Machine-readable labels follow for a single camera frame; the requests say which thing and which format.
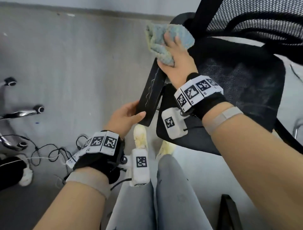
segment gray floor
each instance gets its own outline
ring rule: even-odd
[[[44,114],[10,121],[14,131],[28,136],[38,146],[54,143],[74,152],[80,134],[90,135],[102,129],[115,109],[140,98],[154,59],[147,50],[145,25],[145,20],[138,19],[81,14],[71,17],[62,12],[0,8],[0,79],[15,76],[18,80],[15,87],[2,89],[3,110],[12,112],[39,103],[45,106]],[[289,85],[285,97],[288,99],[279,114],[290,130],[297,118],[287,114],[288,107],[297,107],[290,99],[292,84],[298,83]],[[155,157],[161,145],[155,134],[155,120],[156,117],[148,128],[150,158]],[[133,147],[130,132],[126,153]],[[41,155],[46,157],[51,150],[45,148]],[[269,229],[222,157],[184,148],[178,148],[175,157],[214,228],[220,196],[228,193],[237,203],[245,229]],[[193,160],[195,167],[189,164]],[[154,161],[152,165],[154,183],[157,167]],[[34,167],[30,186],[1,191],[1,229],[33,228],[59,192],[57,176],[65,174],[60,161],[50,163],[43,159],[40,166]],[[102,228],[119,188],[114,189],[106,204]]]

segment jeans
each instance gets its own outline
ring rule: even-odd
[[[119,194],[106,230],[212,230],[198,198],[181,166],[164,155],[157,173],[158,227],[151,182],[136,188],[128,186]]]

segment microfiber cloth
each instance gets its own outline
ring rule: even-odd
[[[168,52],[163,45],[165,44],[164,34],[167,31],[173,40],[175,40],[175,36],[178,36],[186,49],[189,49],[194,45],[195,39],[182,25],[153,23],[147,25],[145,34],[148,49],[154,53],[162,63],[169,66],[175,66],[175,61],[171,53]]]

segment person's right arm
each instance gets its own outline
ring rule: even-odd
[[[179,88],[197,72],[194,60],[179,39],[165,34],[175,67],[158,61],[172,84]],[[223,102],[206,113],[204,126],[233,107]],[[257,209],[275,229],[303,229],[303,155],[249,117],[238,114],[219,125],[211,138]]]

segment hand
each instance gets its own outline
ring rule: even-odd
[[[158,66],[168,76],[173,86],[178,89],[185,84],[186,78],[190,73],[198,73],[194,59],[188,54],[183,47],[181,40],[176,36],[175,42],[171,40],[169,33],[164,34],[166,49],[172,54],[175,67],[167,66],[157,60]]]
[[[145,111],[135,115],[138,103],[139,100],[125,104],[120,109],[117,109],[104,129],[117,133],[120,138],[124,138],[132,126],[140,122],[146,115]]]

